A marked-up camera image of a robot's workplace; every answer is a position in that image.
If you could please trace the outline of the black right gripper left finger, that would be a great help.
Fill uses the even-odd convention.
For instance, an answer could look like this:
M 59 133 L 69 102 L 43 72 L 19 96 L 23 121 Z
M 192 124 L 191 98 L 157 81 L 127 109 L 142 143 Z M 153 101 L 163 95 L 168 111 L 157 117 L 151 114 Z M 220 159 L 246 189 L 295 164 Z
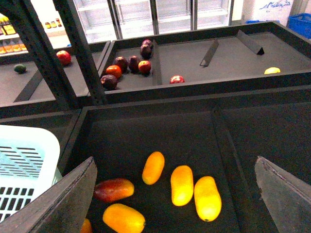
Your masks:
M 57 184 L 0 224 L 2 233 L 79 233 L 87 215 L 97 167 L 87 158 Z

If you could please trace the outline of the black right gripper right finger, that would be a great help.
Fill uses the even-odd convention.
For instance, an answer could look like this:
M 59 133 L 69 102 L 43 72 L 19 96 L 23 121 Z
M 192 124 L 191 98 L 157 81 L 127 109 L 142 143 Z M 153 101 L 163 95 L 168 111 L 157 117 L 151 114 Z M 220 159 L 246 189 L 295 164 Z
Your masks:
M 311 186 L 264 157 L 255 163 L 257 185 L 280 233 L 311 231 Z

